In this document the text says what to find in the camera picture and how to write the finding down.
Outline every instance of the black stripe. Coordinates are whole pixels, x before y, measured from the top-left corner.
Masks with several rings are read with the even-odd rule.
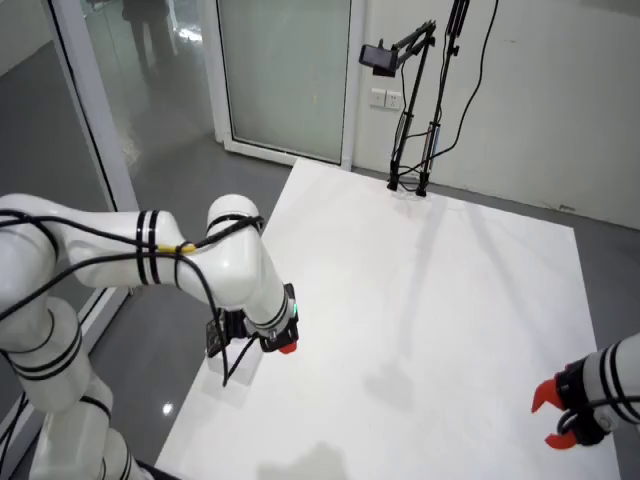
[[[636,411],[635,408],[631,405],[631,402],[627,400],[626,395],[624,394],[624,389],[622,388],[622,384],[620,383],[620,377],[618,376],[618,368],[616,367],[616,355],[618,353],[618,347],[620,346],[620,342],[616,343],[611,349],[611,355],[609,356],[609,369],[611,370],[611,379],[613,380],[613,386],[616,389],[616,393],[618,394],[618,398],[622,399],[622,404],[627,407],[629,413],[636,418],[636,421],[632,423],[638,423],[640,421],[640,415]]]
[[[149,220],[149,243],[152,245],[156,244],[156,223],[158,223],[158,210],[154,210],[151,212],[151,219]],[[153,281],[156,285],[160,285],[160,276],[158,275],[158,261],[156,257],[151,257],[149,259],[149,263],[151,264],[151,276],[153,277]]]
[[[282,297],[282,304],[280,305],[280,310],[278,310],[278,313],[276,313],[276,316],[273,317],[271,320],[269,320],[267,323],[261,323],[256,325],[259,326],[261,329],[271,328],[277,325],[282,319],[282,315],[284,315],[287,309],[288,299],[289,299],[289,296],[287,295],[287,291],[284,290],[284,296]]]
[[[124,470],[122,470],[122,475],[120,475],[120,480],[127,480],[129,473],[131,473],[131,453],[129,453],[129,448],[127,447],[127,462],[124,465]]]
[[[211,223],[207,227],[207,232],[209,232],[209,230],[211,230],[214,226],[218,225],[219,223],[226,222],[228,220],[234,220],[237,222],[238,220],[243,220],[245,218],[250,218],[250,217],[249,215],[242,215],[240,213],[229,213],[228,215],[220,215],[219,217],[216,217],[211,221]],[[252,225],[252,227],[255,228],[258,232],[260,232],[262,225],[256,224],[256,225]]]
[[[111,421],[111,412],[109,411],[109,408],[107,408],[107,406],[104,403],[102,403],[100,400],[85,395],[80,399],[80,401],[83,403],[89,403],[94,407],[98,407],[100,410],[104,412],[104,414],[107,416],[109,421]]]
[[[18,376],[24,378],[25,380],[31,380],[33,382],[48,380],[52,377],[55,377],[60,372],[63,372],[65,369],[69,367],[69,365],[71,365],[71,362],[73,362],[75,358],[78,356],[81,346],[82,346],[82,336],[78,337],[78,341],[76,342],[76,347],[74,351],[71,353],[71,356],[67,359],[67,361],[65,361],[62,365],[60,365],[58,368],[56,368],[55,370],[52,370],[49,373],[45,373],[42,375],[25,375],[24,373],[20,372],[18,369],[15,369],[15,372]]]
[[[602,356],[600,357],[600,383],[602,383],[602,390],[604,392],[604,396],[605,396],[606,399],[612,398],[611,390],[609,390],[609,381],[607,380],[607,372],[606,372],[606,368],[605,368],[605,358],[607,356],[607,352],[610,349],[611,349],[611,347],[608,347],[604,352],[602,352]],[[611,404],[611,408],[613,408],[613,410],[618,414],[618,416],[620,418],[622,418],[624,421],[629,422],[629,423],[633,423],[622,412],[622,410],[620,410],[620,407],[617,404],[612,403]]]
[[[56,321],[53,318],[53,313],[51,313],[51,310],[47,310],[47,312],[49,312],[49,317],[51,318],[51,328],[49,329],[49,334],[47,335],[47,338],[45,338],[40,345],[38,345],[37,347],[30,348],[29,350],[21,350],[19,352],[12,352],[11,350],[5,350],[5,353],[10,353],[11,355],[23,355],[25,353],[33,353],[36,350],[40,350],[47,343],[49,343],[49,340],[51,340],[51,336],[53,335],[53,328],[55,327]]]
[[[144,228],[144,217],[147,215],[146,210],[140,212],[140,214],[138,215],[138,224],[136,226],[136,241],[137,242],[142,242],[142,231]],[[138,254],[138,257],[136,258],[136,263],[138,264],[138,275],[140,276],[140,281],[142,282],[143,285],[149,285],[149,282],[147,282],[147,274],[144,271],[144,258],[142,258],[142,247],[138,246],[136,247],[136,253]]]
[[[44,370],[49,370],[50,368],[55,367],[58,363],[62,362],[69,355],[71,350],[73,350],[76,342],[79,340],[80,334],[81,334],[80,324],[78,324],[78,328],[76,328],[76,333],[73,337],[73,340],[71,341],[69,346],[66,348],[66,350],[62,352],[60,355],[58,355],[56,358],[51,360],[50,362],[45,363],[44,365],[38,365],[36,367],[25,367],[13,361],[11,363],[13,363],[13,366],[16,367],[16,369],[26,373],[36,373],[36,372],[42,372]]]

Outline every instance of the white wall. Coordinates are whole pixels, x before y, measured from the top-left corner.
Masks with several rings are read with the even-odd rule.
[[[50,40],[41,0],[0,0],[0,75]]]
[[[472,0],[444,97],[440,149],[451,144],[478,76],[493,0]],[[437,21],[413,132],[433,116],[442,35],[452,0],[370,0],[366,41],[389,45]],[[485,77],[461,140],[436,160],[433,182],[640,228],[640,2],[502,0]],[[410,92],[418,60],[406,67]],[[397,112],[374,110],[371,87],[396,79],[363,72],[355,164],[388,171]],[[422,140],[403,163],[419,161]]]

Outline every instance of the black stand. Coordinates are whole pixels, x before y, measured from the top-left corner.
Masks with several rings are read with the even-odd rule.
[[[425,23],[422,27],[420,27],[420,29],[425,29],[424,33],[426,34],[428,32],[428,26],[429,24]],[[402,159],[402,154],[404,153],[404,147],[407,143],[407,137],[409,136],[409,132],[411,131],[411,123],[413,122],[413,109],[416,105],[416,99],[418,98],[418,90],[420,88],[420,81],[422,80],[424,64],[427,60],[427,52],[429,50],[429,46],[433,46],[436,43],[436,40],[433,37],[434,31],[435,24],[433,24],[433,29],[430,30],[427,37],[425,37],[419,43],[412,45],[410,48],[407,48],[407,53],[405,53],[405,55],[402,57],[402,62],[400,62],[400,59],[398,59],[398,66],[400,66],[409,57],[411,57],[412,55],[417,55],[418,53],[420,53],[420,50],[422,50],[422,56],[420,57],[420,65],[418,66],[416,81],[413,84],[411,100],[409,100],[409,108],[406,111],[402,112],[399,128],[398,131],[396,131],[396,138],[393,142],[393,154],[391,155],[391,165],[389,167],[390,175],[387,188],[389,190],[393,190],[394,192],[398,189],[398,182],[400,181],[400,176],[398,175],[398,167],[400,167],[400,160]]]
[[[420,182],[416,189],[416,195],[421,197],[427,196],[427,185],[429,184],[429,176],[431,175],[431,168],[433,166],[433,156],[438,143],[438,136],[440,134],[440,111],[442,109],[442,96],[444,94],[444,85],[447,81],[447,75],[449,73],[449,64],[451,63],[451,57],[458,55],[460,46],[456,45],[456,39],[460,37],[462,31],[462,25],[469,9],[469,0],[454,0],[453,7],[451,8],[451,15],[449,16],[449,23],[447,24],[446,35],[449,37],[449,45],[447,48],[444,65],[442,67],[442,75],[440,77],[440,87],[438,90],[438,100],[436,102],[436,111],[433,115],[433,121],[429,122],[429,133],[425,141],[425,149],[422,155],[422,162],[420,168]]]
[[[420,80],[422,80],[424,64],[427,59],[427,51],[429,50],[429,46],[435,45],[435,38],[433,37],[435,29],[435,22],[429,21],[422,24],[420,28],[400,40],[398,43],[392,45],[390,50],[385,49],[382,46],[382,40],[380,40],[377,47],[363,45],[362,50],[360,51],[360,63],[367,67],[372,67],[374,75],[386,77],[395,77],[396,71],[404,64],[404,62],[413,55],[418,55],[422,52],[422,57],[420,57],[420,66],[418,67],[418,74],[413,85],[413,92],[411,93],[409,108],[402,112],[400,122],[398,123],[398,129],[396,130],[396,136],[393,143],[393,153],[391,155],[390,178],[389,184],[387,185],[389,190],[395,191],[398,189],[398,182],[400,181],[398,167],[400,166],[404,146],[407,143],[407,137],[409,136],[409,130],[411,129],[413,109],[416,104],[416,98],[418,97],[418,89],[420,87]],[[400,50],[403,48],[406,49],[404,53],[402,55],[398,55]]]

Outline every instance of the glass door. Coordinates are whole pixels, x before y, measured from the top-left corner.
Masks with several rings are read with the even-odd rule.
[[[110,143],[115,130],[100,112],[102,85],[87,79],[86,28],[68,28],[63,2],[0,1],[0,196],[28,193],[88,211],[137,210],[122,152]],[[128,292],[87,288],[69,277],[52,294],[79,313],[90,349]],[[3,359],[0,384],[1,451],[21,393]],[[30,407],[20,416],[2,479],[9,477],[41,421]]]
[[[203,36],[225,148],[350,169],[364,0],[206,3]]]

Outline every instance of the door frame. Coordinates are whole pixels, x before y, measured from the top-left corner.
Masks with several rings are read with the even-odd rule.
[[[41,0],[80,128],[107,204],[112,211],[137,211],[131,177],[79,0]],[[126,288],[97,288],[78,312],[83,344],[94,347],[129,296]],[[0,422],[4,432],[18,408],[16,401]],[[0,480],[11,476],[42,425],[44,414],[27,406],[17,423]]]
[[[361,70],[358,60],[360,46],[364,41],[365,14],[366,0],[351,0],[342,151],[340,155],[340,167],[344,170],[351,170],[353,165]],[[298,158],[304,158],[302,155],[241,142],[233,137],[224,57],[222,53],[218,1],[198,0],[198,15],[202,25],[205,68],[209,81],[216,140],[224,144],[225,150],[230,152],[285,165],[293,165]]]

